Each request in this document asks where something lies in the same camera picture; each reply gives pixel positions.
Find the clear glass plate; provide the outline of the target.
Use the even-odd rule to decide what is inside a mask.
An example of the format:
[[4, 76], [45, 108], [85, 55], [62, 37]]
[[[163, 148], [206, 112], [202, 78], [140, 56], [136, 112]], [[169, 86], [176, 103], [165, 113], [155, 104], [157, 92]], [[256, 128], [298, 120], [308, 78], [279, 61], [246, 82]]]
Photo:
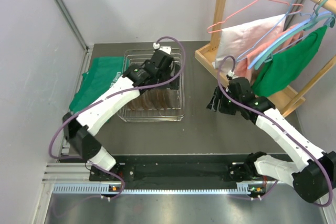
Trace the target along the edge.
[[172, 90], [172, 106], [174, 109], [180, 109], [181, 102], [180, 102], [180, 91], [179, 90]]
[[166, 91], [166, 93], [165, 93], [165, 100], [166, 100], [167, 108], [168, 109], [173, 109], [171, 90], [167, 89], [165, 91]]
[[145, 99], [145, 104], [148, 107], [149, 110], [154, 108], [154, 105], [151, 101], [151, 96], [146, 92], [144, 93], [144, 99]]
[[146, 104], [146, 100], [145, 100], [144, 96], [141, 95], [141, 96], [139, 97], [139, 100], [140, 100], [142, 109], [147, 110], [147, 109], [148, 109], [148, 106], [147, 106], [147, 104]]

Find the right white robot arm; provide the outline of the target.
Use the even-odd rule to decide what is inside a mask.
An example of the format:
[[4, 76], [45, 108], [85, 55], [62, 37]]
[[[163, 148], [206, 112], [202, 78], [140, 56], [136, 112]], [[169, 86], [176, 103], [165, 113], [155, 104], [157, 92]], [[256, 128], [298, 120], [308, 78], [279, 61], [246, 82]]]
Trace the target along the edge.
[[297, 131], [267, 97], [258, 97], [246, 78], [230, 79], [229, 85], [218, 85], [209, 110], [228, 115], [240, 112], [242, 117], [267, 133], [290, 157], [283, 161], [265, 152], [249, 154], [240, 166], [237, 178], [256, 180], [274, 178], [291, 186], [306, 202], [314, 203], [328, 195], [329, 206], [335, 189], [335, 152], [322, 150]]

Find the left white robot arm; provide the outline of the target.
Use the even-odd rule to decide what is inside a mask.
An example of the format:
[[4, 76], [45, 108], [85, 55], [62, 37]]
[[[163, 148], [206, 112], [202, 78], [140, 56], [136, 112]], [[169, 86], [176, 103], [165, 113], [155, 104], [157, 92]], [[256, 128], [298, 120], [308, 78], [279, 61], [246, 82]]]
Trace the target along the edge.
[[149, 90], [168, 88], [178, 82], [181, 66], [175, 65], [170, 46], [158, 46], [150, 59], [133, 64], [94, 103], [75, 114], [64, 116], [64, 135], [86, 162], [101, 169], [107, 180], [119, 174], [115, 158], [95, 138], [102, 126], [123, 106]]

